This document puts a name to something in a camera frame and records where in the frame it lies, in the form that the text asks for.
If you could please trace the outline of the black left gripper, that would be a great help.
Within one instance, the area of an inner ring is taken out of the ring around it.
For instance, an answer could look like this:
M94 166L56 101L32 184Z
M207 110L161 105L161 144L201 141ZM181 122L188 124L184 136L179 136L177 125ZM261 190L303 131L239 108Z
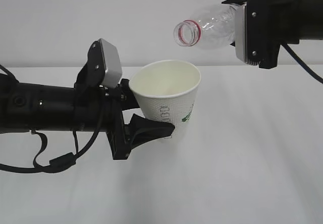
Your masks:
M106 132L114 160L127 159L130 151L147 142L169 137L175 130L170 122L159 122L134 114L130 123L124 123L123 112L137 109L139 104L130 89L129 79L121 77L116 88L102 86L104 78L103 56L98 41L94 41L87 53L87 61L77 75L74 84L74 116L85 128L94 118L93 134L77 153L84 155L94 144L100 131Z

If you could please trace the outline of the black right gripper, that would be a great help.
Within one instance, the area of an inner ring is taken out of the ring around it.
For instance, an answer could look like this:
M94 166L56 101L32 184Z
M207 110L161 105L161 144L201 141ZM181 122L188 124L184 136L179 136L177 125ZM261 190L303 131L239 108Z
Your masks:
M301 0L224 0L221 4L246 2L246 64L262 69L278 65L283 44L299 44L296 13Z

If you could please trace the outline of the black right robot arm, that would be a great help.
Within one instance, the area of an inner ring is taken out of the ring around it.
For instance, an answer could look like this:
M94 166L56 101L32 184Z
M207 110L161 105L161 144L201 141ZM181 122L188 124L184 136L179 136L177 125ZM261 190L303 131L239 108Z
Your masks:
M283 44L322 40L322 0L225 0L235 12L236 57L262 69L278 65Z

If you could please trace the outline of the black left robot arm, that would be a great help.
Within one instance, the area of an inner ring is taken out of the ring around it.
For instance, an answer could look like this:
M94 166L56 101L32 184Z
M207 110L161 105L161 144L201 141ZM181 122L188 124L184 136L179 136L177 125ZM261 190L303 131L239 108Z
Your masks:
M170 136L175 126L123 112L139 104L122 77L117 48L95 41L73 87L18 82L1 75L1 132L84 131L107 135L113 159L125 160L132 149Z

